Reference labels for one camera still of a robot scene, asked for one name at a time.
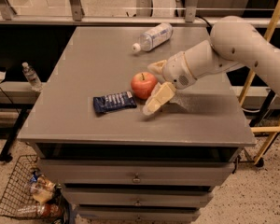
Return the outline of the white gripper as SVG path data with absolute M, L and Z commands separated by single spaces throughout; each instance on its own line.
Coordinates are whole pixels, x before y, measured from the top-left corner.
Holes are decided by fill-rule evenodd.
M 149 64 L 147 70 L 160 82 L 154 87 L 143 107 L 143 113 L 147 116 L 154 114 L 170 101 L 175 96 L 176 89 L 183 90 L 196 82 L 188 68 L 184 51 L 178 52 L 167 61 Z

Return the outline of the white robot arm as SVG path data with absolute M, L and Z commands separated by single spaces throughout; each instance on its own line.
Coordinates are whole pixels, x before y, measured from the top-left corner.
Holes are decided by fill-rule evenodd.
M 148 70 L 162 76 L 164 82 L 153 89 L 143 113 L 155 113 L 178 90 L 238 64 L 254 71 L 280 98 L 280 49 L 266 41 L 244 19 L 228 16 L 213 25 L 208 40 L 148 66 Z

